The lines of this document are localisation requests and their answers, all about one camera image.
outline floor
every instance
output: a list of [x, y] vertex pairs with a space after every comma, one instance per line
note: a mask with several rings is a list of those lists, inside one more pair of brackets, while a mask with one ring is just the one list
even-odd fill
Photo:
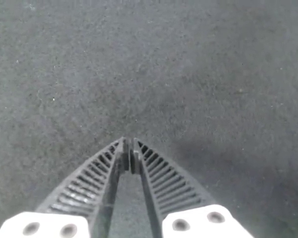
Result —
[[[298, 238], [298, 0], [1, 0], [0, 224], [123, 135]], [[151, 237], [138, 177], [113, 219]]]

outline gray carpet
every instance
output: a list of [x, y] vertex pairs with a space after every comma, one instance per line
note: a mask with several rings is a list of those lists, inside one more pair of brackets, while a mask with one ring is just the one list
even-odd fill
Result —
[[[122, 135], [298, 238], [298, 0], [0, 0], [0, 224]], [[150, 237], [126, 177], [110, 236]]]

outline screw hole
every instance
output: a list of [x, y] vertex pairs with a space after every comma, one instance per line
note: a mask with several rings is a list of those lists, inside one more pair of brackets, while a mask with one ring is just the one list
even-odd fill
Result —
[[72, 238], [77, 232], [77, 227], [74, 224], [69, 224], [61, 229], [61, 237]]
[[190, 225], [187, 221], [178, 219], [172, 223], [172, 228], [174, 231], [184, 232], [190, 229]]
[[212, 223], [223, 223], [223, 222], [225, 222], [224, 216], [219, 212], [210, 212], [208, 214], [208, 219]]
[[31, 236], [33, 234], [35, 234], [40, 227], [40, 223], [38, 222], [32, 222], [30, 224], [28, 224], [24, 229], [23, 229], [23, 235], [25, 236]]

